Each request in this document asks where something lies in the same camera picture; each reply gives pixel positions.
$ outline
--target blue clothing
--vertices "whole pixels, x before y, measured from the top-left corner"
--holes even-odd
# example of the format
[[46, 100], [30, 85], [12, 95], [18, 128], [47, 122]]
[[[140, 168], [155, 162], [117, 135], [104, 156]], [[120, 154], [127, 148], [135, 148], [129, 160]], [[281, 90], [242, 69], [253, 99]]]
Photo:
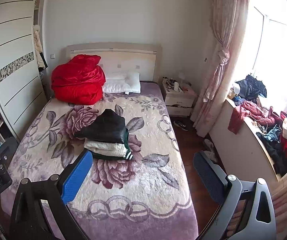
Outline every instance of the blue clothing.
[[274, 128], [272, 128], [266, 135], [264, 135], [264, 137], [268, 142], [278, 142], [281, 133], [282, 130], [276, 124]]
[[236, 96], [232, 99], [236, 106], [239, 106], [242, 104], [243, 101], [246, 101], [245, 98], [241, 98], [240, 96]]

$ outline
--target curtain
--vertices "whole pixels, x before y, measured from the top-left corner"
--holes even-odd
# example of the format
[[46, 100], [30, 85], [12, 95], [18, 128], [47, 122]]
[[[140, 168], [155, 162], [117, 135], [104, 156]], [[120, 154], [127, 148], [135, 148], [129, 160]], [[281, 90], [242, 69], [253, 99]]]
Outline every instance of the curtain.
[[201, 137], [215, 123], [230, 89], [245, 34], [248, 4], [249, 0], [213, 0], [212, 28], [218, 45], [190, 117]]

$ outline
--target floral bedspread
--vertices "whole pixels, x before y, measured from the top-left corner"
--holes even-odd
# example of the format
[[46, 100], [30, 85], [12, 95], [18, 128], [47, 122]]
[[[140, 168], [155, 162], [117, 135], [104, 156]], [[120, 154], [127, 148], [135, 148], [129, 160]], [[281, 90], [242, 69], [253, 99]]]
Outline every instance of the floral bedspread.
[[[8, 172], [13, 184], [2, 193], [11, 214], [24, 177], [31, 181], [60, 174], [83, 150], [74, 133], [106, 108], [126, 120], [130, 161], [93, 160], [74, 201], [68, 206], [90, 239], [195, 239], [197, 220], [189, 187], [160, 89], [142, 83], [141, 94], [104, 94], [93, 106], [51, 99], [22, 139]], [[49, 223], [62, 235], [44, 204]]]

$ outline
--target red quilt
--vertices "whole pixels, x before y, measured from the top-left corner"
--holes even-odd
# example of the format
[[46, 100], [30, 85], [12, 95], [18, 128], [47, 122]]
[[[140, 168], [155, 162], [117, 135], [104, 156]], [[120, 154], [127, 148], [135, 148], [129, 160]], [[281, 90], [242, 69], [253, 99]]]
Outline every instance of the red quilt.
[[93, 105], [102, 98], [106, 82], [98, 66], [101, 57], [77, 55], [66, 64], [57, 66], [51, 74], [51, 88], [57, 99], [78, 105]]

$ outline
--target shoe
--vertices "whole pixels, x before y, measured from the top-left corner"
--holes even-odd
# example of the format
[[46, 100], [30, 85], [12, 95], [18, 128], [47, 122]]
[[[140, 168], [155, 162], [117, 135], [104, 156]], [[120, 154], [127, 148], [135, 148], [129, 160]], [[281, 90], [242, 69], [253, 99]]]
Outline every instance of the shoe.
[[184, 131], [188, 131], [186, 125], [179, 120], [174, 121], [174, 125], [180, 127]]
[[204, 139], [203, 144], [208, 151], [215, 152], [214, 144], [210, 140]]
[[207, 157], [209, 159], [212, 160], [212, 162], [217, 163], [217, 159], [215, 157], [215, 153], [214, 152], [210, 152], [210, 151], [204, 151], [204, 153], [207, 155]]

